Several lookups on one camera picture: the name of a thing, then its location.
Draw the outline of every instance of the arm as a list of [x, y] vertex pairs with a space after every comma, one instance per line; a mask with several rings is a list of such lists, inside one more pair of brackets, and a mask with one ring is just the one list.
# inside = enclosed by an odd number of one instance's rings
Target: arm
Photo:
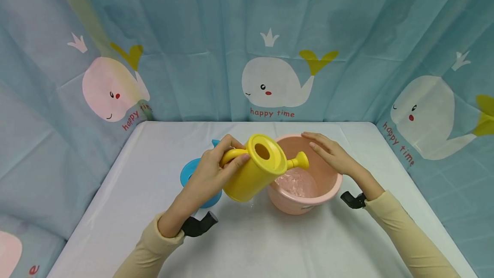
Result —
[[[168, 221], [173, 227], [160, 229], [160, 222]], [[144, 229], [137, 242], [136, 248], [120, 265], [114, 278], [154, 278], [160, 272], [166, 258], [175, 251], [184, 241], [184, 232], [180, 227], [185, 222], [180, 216], [166, 211], [157, 215]]]
[[184, 232], [181, 228], [185, 220], [217, 194], [250, 158], [241, 155], [223, 169], [220, 168], [219, 161], [231, 147], [244, 148], [231, 135], [227, 135], [214, 149], [202, 155], [182, 192], [165, 213], [157, 215], [144, 229], [136, 248], [120, 265], [113, 278], [157, 277], [166, 258], [183, 243]]
[[[372, 187], [376, 180], [367, 170], [355, 174], [352, 178], [357, 179], [356, 182], [365, 196], [366, 190], [377, 192]], [[387, 233], [412, 276], [459, 278], [448, 259], [416, 225], [393, 194], [384, 191], [383, 188], [380, 192], [378, 197], [371, 197], [365, 201], [365, 209]]]
[[314, 141], [311, 143], [312, 149], [329, 165], [357, 183], [367, 197], [365, 209], [387, 233], [413, 277], [459, 277], [399, 201], [389, 191], [384, 191], [372, 174], [351, 158], [337, 142], [317, 133], [304, 132], [302, 136]]

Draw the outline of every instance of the right hand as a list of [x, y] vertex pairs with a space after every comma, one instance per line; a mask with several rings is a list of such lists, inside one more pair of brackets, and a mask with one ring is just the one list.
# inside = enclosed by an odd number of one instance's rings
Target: right hand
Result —
[[340, 144], [331, 139], [326, 138], [324, 135], [320, 133], [313, 132], [303, 132], [302, 137], [306, 139], [311, 139], [312, 141], [316, 141], [322, 146], [319, 146], [315, 142], [310, 142], [310, 147], [321, 156], [324, 161], [328, 162], [338, 173], [347, 174], [350, 177], [355, 176], [362, 170], [364, 167], [360, 165], [357, 161], [354, 160], [345, 149], [343, 149]]

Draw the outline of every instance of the pink bucket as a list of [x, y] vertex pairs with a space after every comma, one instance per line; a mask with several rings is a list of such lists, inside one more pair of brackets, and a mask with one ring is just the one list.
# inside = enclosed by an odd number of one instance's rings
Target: pink bucket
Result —
[[268, 186], [269, 199], [274, 206], [287, 214], [301, 215], [337, 194], [342, 175], [312, 150], [308, 139], [299, 134], [289, 134], [277, 138], [276, 142], [289, 160], [299, 151], [305, 152], [309, 169], [288, 170]]

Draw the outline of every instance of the black wrist strap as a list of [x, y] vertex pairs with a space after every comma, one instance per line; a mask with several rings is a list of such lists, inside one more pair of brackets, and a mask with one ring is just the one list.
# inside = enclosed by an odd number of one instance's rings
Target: black wrist strap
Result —
[[350, 192], [345, 192], [343, 193], [340, 198], [345, 202], [348, 207], [351, 209], [361, 209], [365, 207], [365, 200], [367, 200], [367, 197], [365, 197], [365, 194], [361, 193], [358, 195], [358, 197], [352, 196]]
[[201, 221], [195, 219], [194, 217], [188, 217], [182, 225], [182, 231], [185, 233], [185, 236], [195, 238], [206, 233], [209, 229], [211, 229], [212, 226], [217, 223], [217, 217], [214, 216], [211, 211], [208, 211], [208, 213]]

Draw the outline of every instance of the blue toy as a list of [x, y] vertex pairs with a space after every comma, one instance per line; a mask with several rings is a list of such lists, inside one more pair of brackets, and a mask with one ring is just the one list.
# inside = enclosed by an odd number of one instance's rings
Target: blue toy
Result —
[[[216, 147], [218, 145], [219, 141], [217, 139], [213, 139], [212, 141], [213, 147]], [[189, 181], [189, 178], [192, 176], [194, 171], [196, 170], [197, 165], [199, 164], [199, 161], [201, 159], [194, 159], [190, 161], [188, 164], [185, 165], [184, 168], [182, 168], [182, 171], [180, 172], [180, 184], [182, 184], [182, 187], [185, 187], [185, 184]], [[207, 209], [209, 207], [214, 206], [214, 204], [218, 203], [219, 199], [221, 198], [221, 190], [218, 192], [217, 195], [209, 199], [206, 203], [204, 203], [203, 206], [201, 206], [202, 209]]]

